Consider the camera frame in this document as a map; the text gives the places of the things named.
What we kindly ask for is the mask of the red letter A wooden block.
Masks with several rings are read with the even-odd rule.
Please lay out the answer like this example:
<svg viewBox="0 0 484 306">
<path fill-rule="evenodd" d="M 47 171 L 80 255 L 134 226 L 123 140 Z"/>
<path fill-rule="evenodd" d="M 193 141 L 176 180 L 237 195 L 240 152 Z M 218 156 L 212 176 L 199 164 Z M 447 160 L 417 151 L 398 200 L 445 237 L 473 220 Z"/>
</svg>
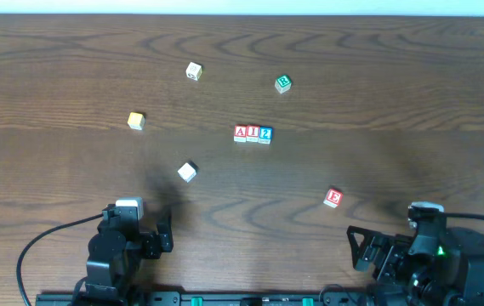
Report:
<svg viewBox="0 0 484 306">
<path fill-rule="evenodd" d="M 247 130 L 246 125 L 235 125 L 233 139 L 237 143 L 244 143 L 247 141 Z"/>
</svg>

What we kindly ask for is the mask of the red letter I wooden block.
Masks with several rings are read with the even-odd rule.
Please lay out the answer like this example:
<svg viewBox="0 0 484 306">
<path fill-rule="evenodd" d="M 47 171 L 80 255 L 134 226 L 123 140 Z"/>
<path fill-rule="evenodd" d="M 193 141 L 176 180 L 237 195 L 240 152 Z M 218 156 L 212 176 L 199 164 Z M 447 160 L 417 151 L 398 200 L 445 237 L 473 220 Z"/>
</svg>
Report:
<svg viewBox="0 0 484 306">
<path fill-rule="evenodd" d="M 247 125 L 246 141 L 258 143 L 259 142 L 259 131 L 260 131 L 260 126 Z"/>
</svg>

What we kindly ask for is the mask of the blue number 2 wooden block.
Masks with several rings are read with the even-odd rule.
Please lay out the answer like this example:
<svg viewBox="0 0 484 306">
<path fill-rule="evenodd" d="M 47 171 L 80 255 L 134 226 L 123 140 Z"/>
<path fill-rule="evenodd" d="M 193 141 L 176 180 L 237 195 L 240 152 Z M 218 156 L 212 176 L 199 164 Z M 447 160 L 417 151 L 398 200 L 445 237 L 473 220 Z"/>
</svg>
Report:
<svg viewBox="0 0 484 306">
<path fill-rule="evenodd" d="M 269 145 L 272 140 L 273 129 L 271 127 L 261 127 L 259 129 L 258 142 L 260 144 Z"/>
</svg>

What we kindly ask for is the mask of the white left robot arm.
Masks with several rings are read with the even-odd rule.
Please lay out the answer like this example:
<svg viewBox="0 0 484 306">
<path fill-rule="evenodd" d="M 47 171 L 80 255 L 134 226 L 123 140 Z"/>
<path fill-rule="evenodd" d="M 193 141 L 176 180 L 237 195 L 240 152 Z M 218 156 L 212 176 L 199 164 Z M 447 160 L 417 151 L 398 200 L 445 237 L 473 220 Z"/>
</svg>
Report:
<svg viewBox="0 0 484 306">
<path fill-rule="evenodd" d="M 132 281 L 144 259 L 159 259 L 174 248 L 172 213 L 162 211 L 157 229 L 140 230 L 138 207 L 108 205 L 98 233 L 88 244 L 87 276 L 75 286 L 72 305 L 145 305 L 145 294 Z"/>
</svg>

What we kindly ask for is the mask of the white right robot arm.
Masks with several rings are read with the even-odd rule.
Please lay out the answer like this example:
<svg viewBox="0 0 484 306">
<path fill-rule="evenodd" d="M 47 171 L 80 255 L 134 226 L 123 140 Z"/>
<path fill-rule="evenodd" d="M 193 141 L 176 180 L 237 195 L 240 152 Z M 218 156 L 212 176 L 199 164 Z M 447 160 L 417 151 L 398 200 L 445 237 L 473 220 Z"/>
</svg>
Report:
<svg viewBox="0 0 484 306">
<path fill-rule="evenodd" d="M 353 267 L 373 270 L 374 285 L 360 305 L 484 305 L 484 235 L 449 227 L 443 206 L 416 201 L 408 208 L 415 233 L 386 235 L 350 226 Z"/>
</svg>

